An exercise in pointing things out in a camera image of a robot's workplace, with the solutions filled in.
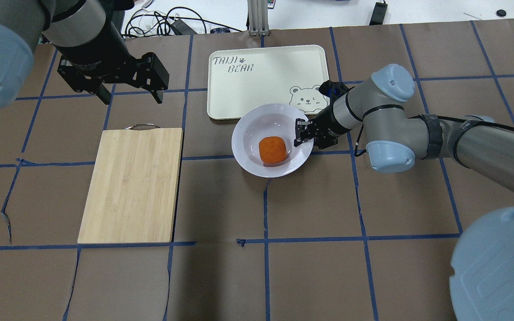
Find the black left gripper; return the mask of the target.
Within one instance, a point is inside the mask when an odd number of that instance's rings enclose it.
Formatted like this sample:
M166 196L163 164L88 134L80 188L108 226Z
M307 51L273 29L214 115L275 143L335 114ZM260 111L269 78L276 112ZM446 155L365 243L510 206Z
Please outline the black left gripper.
M127 84L151 93L162 104L170 75L153 52L133 57L111 22L90 30L59 31L56 48L61 53L57 72L77 93L86 91L106 105L112 94L105 84Z

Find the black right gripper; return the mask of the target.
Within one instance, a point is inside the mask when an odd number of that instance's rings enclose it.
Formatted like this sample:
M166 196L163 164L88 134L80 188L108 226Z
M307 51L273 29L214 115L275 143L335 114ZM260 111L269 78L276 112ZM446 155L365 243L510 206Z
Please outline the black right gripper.
M327 149L337 144L340 136L350 131L350 128L337 121L334 108L328 106L311 120L295 120L293 146L297 148L312 140L318 149Z

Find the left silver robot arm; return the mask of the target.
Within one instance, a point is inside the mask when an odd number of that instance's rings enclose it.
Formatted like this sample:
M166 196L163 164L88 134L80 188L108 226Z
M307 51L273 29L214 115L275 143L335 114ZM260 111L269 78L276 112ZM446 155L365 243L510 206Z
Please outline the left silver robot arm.
M155 53L133 57L112 22L113 12L133 7L132 0L0 0L0 108L18 97L41 35L61 53L58 73L73 91L108 104L105 85L126 83L161 103L169 72Z

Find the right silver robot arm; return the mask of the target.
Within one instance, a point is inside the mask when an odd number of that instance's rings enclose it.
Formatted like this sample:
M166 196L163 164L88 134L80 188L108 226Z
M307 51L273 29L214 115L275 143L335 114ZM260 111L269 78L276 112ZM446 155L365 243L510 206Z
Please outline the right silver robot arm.
M294 122L294 146L328 148L356 127L366 134L373 170L399 173L416 159L451 158L514 192L514 128L488 117L421 114L402 106L415 92L408 71L390 64L358 86L324 82L329 105ZM460 321L514 321L514 207L482 215L460 236L452 254L449 292Z

